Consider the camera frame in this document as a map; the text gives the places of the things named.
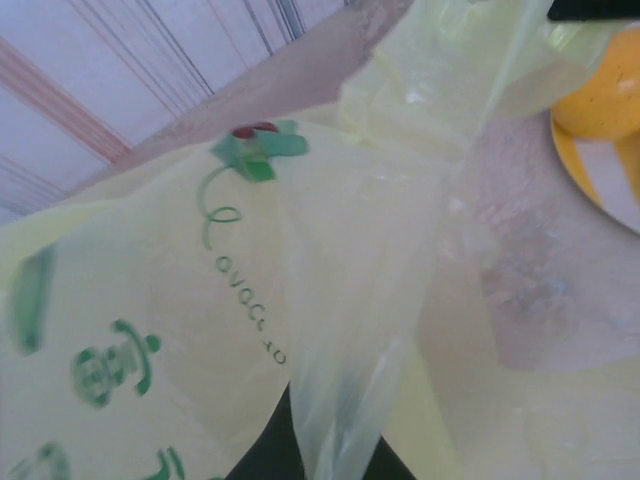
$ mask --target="yellow plastic bag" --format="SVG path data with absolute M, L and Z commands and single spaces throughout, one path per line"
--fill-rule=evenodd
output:
M 360 478 L 385 425 L 418 478 L 460 478 L 412 338 L 450 185 L 548 3 L 417 1 L 333 120 L 188 147 L 0 231 L 3 478 L 224 476 L 289 381 L 308 478 Z

